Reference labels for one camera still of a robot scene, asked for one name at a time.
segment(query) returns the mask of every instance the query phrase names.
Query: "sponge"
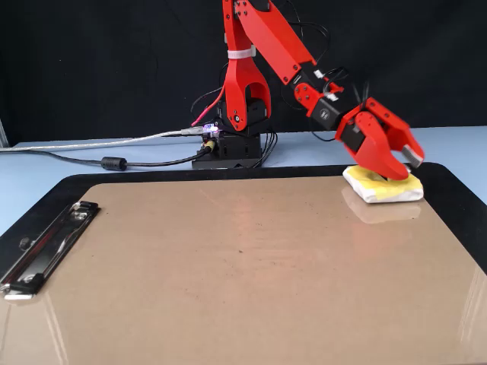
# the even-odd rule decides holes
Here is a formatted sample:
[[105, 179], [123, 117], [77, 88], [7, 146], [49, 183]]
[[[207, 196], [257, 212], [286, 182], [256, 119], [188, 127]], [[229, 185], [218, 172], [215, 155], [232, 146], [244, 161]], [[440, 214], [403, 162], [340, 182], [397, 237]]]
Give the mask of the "sponge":
[[343, 177], [366, 203], [414, 202], [424, 195], [423, 185], [412, 174], [404, 180], [385, 180], [360, 166], [347, 167]]

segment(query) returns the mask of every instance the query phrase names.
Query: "table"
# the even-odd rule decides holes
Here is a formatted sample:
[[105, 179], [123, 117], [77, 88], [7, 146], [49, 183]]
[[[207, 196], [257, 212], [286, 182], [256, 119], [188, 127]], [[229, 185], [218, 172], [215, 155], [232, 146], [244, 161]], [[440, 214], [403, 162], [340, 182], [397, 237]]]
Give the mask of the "table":
[[[413, 129], [414, 136], [425, 149], [426, 161], [440, 163], [453, 172], [467, 187], [487, 203], [484, 179], [487, 156], [487, 126]], [[332, 132], [323, 132], [331, 138]], [[199, 150], [199, 137], [161, 138], [116, 148], [60, 151], [68, 157], [101, 159], [124, 157], [133, 162], [158, 162], [187, 157]], [[30, 142], [27, 145], [72, 144], [76, 141]], [[353, 164], [341, 143], [322, 142], [311, 133], [281, 133], [279, 142], [265, 167], [316, 166]], [[157, 170], [188, 170], [191, 163]], [[67, 176], [86, 173], [110, 173], [100, 167], [66, 163], [44, 156], [6, 154], [0, 156], [0, 234]]]

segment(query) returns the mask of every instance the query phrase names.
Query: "metal clip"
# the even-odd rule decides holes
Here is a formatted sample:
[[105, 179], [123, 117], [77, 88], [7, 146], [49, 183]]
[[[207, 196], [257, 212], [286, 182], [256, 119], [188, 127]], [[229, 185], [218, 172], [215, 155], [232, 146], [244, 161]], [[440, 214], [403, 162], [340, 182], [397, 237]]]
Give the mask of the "metal clip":
[[24, 300], [37, 294], [99, 210], [91, 202], [66, 207], [0, 280], [5, 299]]

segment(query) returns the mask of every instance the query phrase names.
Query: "red robotic arm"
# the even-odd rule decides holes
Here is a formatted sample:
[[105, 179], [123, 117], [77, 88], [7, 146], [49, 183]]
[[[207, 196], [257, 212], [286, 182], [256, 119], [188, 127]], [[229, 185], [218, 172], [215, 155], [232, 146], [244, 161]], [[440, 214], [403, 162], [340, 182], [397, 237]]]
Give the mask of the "red robotic arm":
[[344, 88], [318, 69], [270, 0], [223, 0], [223, 11], [229, 58], [225, 112], [235, 130], [247, 127], [247, 89], [250, 97], [263, 100], [267, 117], [271, 114], [269, 87], [252, 60], [255, 46], [282, 83], [293, 87], [307, 116], [326, 130], [336, 129], [336, 139], [359, 165], [391, 179], [405, 179], [408, 171], [391, 150], [401, 151], [414, 167], [422, 163], [424, 152], [408, 125], [371, 97], [360, 106], [347, 100]]

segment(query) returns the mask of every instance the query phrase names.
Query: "screw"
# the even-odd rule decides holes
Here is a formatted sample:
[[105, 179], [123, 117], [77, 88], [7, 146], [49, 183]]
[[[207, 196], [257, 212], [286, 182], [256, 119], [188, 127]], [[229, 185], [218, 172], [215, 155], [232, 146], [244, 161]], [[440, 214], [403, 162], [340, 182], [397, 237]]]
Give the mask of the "screw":
[[75, 212], [75, 219], [78, 219], [80, 221], [84, 220], [88, 216], [88, 213], [84, 211], [76, 211]]
[[18, 245], [22, 251], [27, 251], [32, 246], [32, 242], [29, 237], [24, 237]]

